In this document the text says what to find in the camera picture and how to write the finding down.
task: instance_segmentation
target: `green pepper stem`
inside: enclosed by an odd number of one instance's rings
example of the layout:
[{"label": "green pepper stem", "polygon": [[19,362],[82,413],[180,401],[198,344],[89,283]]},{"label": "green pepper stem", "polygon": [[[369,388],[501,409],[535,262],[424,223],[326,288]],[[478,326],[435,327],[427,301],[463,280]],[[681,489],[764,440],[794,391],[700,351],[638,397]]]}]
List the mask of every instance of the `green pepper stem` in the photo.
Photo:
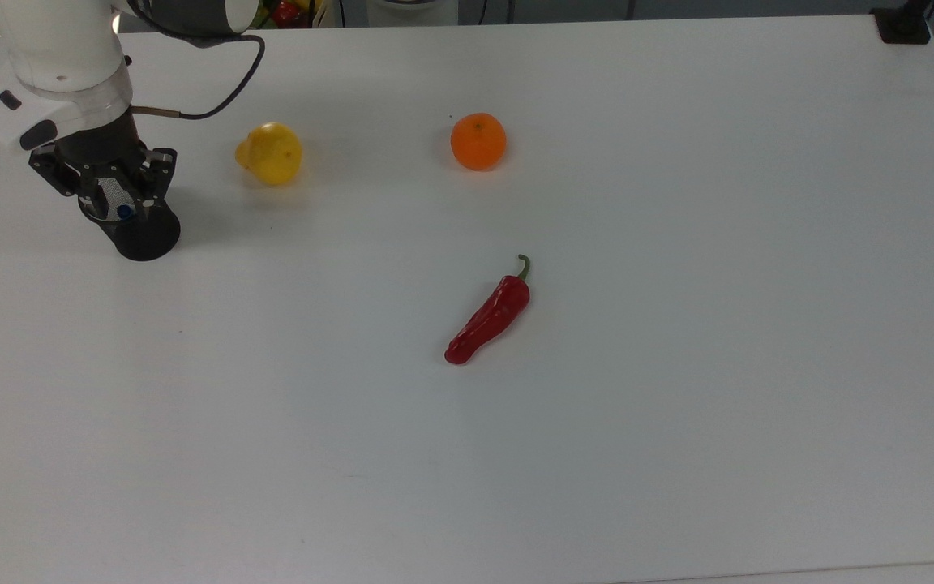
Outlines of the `green pepper stem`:
[{"label": "green pepper stem", "polygon": [[518,259],[525,263],[524,269],[521,270],[521,273],[518,274],[518,277],[521,278],[521,280],[524,280],[524,278],[529,277],[529,268],[531,267],[531,260],[529,259],[528,255],[522,255],[522,254],[518,254]]}]

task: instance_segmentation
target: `yellow lemon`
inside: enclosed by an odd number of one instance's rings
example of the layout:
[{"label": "yellow lemon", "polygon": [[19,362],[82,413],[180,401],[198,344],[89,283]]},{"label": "yellow lemon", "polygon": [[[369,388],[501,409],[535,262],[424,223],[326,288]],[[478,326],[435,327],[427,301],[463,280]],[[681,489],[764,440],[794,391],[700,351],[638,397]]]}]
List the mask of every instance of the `yellow lemon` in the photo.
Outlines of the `yellow lemon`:
[{"label": "yellow lemon", "polygon": [[260,181],[281,185],[301,167],[301,140],[280,122],[263,123],[237,146],[237,163]]}]

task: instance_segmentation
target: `metal mesh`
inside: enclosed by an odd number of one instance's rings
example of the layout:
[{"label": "metal mesh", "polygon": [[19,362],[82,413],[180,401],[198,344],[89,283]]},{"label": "metal mesh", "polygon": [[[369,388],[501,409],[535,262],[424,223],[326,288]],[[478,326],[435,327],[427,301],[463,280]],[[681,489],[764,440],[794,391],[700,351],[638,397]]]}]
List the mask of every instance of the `metal mesh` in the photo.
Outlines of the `metal mesh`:
[{"label": "metal mesh", "polygon": [[100,189],[103,190],[103,195],[107,199],[105,221],[118,221],[120,219],[118,217],[118,207],[122,206],[122,204],[127,204],[133,211],[135,210],[135,202],[132,196],[122,188],[122,185],[118,184],[117,178],[97,178],[96,180],[100,182]]}]

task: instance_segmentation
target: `robotic arm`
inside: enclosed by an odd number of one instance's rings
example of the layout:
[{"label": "robotic arm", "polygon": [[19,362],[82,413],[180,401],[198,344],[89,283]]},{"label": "robotic arm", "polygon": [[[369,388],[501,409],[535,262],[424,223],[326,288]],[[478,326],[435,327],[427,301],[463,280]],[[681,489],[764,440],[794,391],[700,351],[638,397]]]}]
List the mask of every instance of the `robotic arm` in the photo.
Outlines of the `robotic arm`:
[{"label": "robotic arm", "polygon": [[[257,10],[257,0],[141,1],[131,10],[197,45],[233,40]],[[60,195],[77,196],[120,254],[153,260],[178,241],[164,200],[175,151],[139,139],[127,58],[110,22],[108,0],[0,0],[10,47],[0,69],[0,143],[29,151],[30,166]]]}]

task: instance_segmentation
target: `red chili pepper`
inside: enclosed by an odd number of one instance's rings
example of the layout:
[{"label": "red chili pepper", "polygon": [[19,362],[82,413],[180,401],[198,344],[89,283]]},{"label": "red chili pepper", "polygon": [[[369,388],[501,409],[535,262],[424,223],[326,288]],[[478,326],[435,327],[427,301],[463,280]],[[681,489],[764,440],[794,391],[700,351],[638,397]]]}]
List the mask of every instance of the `red chili pepper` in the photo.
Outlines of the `red chili pepper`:
[{"label": "red chili pepper", "polygon": [[452,365],[467,363],[474,351],[507,330],[511,322],[529,305],[531,294],[525,279],[529,277],[531,262],[526,255],[519,255],[518,259],[525,263],[524,269],[518,276],[504,276],[499,281],[499,286],[481,309],[470,317],[463,330],[449,343],[449,348],[445,350],[445,361]]}]

